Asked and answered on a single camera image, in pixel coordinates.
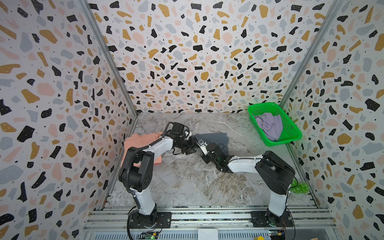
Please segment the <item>grey blue t shirt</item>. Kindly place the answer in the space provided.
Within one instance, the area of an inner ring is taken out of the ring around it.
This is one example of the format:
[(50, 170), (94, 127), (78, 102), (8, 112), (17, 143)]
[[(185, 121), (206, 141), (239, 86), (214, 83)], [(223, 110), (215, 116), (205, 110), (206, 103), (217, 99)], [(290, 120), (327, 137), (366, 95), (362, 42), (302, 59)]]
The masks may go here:
[(207, 144), (215, 143), (221, 145), (222, 152), (225, 155), (229, 154), (229, 138), (226, 133), (209, 133), (209, 134), (196, 134), (197, 141), (202, 140)]

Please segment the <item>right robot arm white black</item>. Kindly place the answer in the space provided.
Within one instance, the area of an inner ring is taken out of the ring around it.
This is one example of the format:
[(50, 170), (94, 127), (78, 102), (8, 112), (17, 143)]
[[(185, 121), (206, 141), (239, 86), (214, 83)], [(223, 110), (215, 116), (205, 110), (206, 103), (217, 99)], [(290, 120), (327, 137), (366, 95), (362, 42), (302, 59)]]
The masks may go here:
[(239, 157), (225, 155), (221, 147), (215, 143), (200, 144), (203, 152), (202, 159), (215, 164), (217, 170), (223, 173), (253, 173), (258, 174), (271, 191), (269, 205), (266, 211), (252, 213), (254, 227), (283, 227), (293, 225), (289, 220), (287, 198), (291, 184), (295, 178), (295, 170), (272, 151), (266, 151), (255, 157)]

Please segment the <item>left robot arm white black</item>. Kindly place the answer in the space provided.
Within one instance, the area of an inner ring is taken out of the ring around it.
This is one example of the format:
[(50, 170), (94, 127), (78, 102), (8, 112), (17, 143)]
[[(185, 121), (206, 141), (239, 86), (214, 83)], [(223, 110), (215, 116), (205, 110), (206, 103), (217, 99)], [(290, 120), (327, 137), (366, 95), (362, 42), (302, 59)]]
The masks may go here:
[(194, 150), (195, 141), (190, 129), (176, 122), (167, 123), (161, 133), (132, 136), (129, 141), (132, 144), (125, 147), (118, 180), (136, 203), (137, 209), (131, 213), (131, 217), (149, 228), (158, 220), (157, 205), (148, 189), (153, 178), (155, 160), (175, 148), (187, 154)]

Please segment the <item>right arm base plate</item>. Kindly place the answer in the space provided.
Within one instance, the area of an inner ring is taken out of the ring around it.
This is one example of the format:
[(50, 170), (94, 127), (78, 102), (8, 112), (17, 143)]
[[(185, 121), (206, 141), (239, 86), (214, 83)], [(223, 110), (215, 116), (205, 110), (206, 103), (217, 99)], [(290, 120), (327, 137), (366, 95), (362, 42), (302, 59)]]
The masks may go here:
[(277, 217), (269, 210), (266, 211), (252, 211), (251, 223), (254, 228), (265, 227), (293, 227), (293, 218), (288, 210), (285, 210), (282, 216)]

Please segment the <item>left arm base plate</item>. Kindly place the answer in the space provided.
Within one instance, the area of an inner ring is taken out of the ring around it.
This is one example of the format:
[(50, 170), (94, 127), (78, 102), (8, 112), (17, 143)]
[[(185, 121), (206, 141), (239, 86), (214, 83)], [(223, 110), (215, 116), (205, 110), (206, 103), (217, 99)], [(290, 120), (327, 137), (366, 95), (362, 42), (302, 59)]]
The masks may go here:
[(153, 212), (151, 215), (133, 213), (129, 223), (130, 229), (169, 229), (172, 222), (171, 212)]

